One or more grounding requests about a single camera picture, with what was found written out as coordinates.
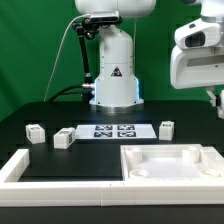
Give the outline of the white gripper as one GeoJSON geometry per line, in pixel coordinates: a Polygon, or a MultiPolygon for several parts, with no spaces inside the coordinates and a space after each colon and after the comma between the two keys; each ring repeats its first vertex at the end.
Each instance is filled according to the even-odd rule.
{"type": "Polygon", "coordinates": [[[182,50],[175,46],[171,53],[170,80],[176,89],[206,87],[210,103],[216,107],[213,87],[224,84],[224,48],[182,50]]]}

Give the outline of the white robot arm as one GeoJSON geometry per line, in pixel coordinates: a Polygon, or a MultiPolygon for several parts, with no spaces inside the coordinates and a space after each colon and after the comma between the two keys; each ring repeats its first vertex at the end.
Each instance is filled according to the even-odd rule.
{"type": "MultiPolygon", "coordinates": [[[[211,104],[224,113],[224,0],[181,0],[199,4],[201,17],[175,31],[170,78],[176,89],[204,87],[211,104]]],[[[133,73],[133,42],[116,25],[124,18],[149,15],[156,0],[75,0],[84,16],[84,35],[100,37],[100,74],[93,84],[94,109],[116,113],[139,106],[139,82],[133,73]]]]}

